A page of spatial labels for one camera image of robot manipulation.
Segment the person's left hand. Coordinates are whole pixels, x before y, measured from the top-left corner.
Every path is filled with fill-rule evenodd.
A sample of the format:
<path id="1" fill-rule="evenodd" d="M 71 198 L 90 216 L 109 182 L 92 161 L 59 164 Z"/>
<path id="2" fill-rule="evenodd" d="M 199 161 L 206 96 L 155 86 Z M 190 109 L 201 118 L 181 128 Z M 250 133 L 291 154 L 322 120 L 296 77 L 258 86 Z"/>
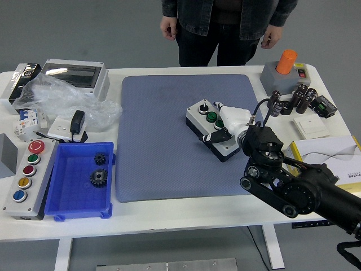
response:
<path id="1" fill-rule="evenodd" d="M 274 25 L 268 25 L 263 40 L 261 42 L 262 49 L 273 48 L 282 38 L 283 27 L 277 27 Z"/>

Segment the person's right hand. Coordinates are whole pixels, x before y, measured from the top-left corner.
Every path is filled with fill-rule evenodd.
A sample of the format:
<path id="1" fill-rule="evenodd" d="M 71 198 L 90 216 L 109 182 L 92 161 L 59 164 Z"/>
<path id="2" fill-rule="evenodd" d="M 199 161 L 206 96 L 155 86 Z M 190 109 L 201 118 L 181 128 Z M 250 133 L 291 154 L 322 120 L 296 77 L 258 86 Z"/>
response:
<path id="1" fill-rule="evenodd" d="M 169 41 L 174 41 L 177 35 L 177 18 L 163 16 L 160 21 L 162 36 Z"/>

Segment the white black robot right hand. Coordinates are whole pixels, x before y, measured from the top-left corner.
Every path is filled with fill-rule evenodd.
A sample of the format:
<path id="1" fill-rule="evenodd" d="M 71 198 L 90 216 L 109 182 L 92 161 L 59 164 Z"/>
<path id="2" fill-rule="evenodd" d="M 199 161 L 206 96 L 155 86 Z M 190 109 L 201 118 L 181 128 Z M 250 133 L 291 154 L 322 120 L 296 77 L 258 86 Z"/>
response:
<path id="1" fill-rule="evenodd" d="M 220 143 L 235 138 L 236 142 L 242 139 L 249 127 L 249 121 L 252 117 L 249 110 L 225 106 L 223 103 L 214 102 L 219 109 L 220 117 L 223 121 L 224 128 L 217 132 L 201 136 L 200 141 L 204 143 Z"/>

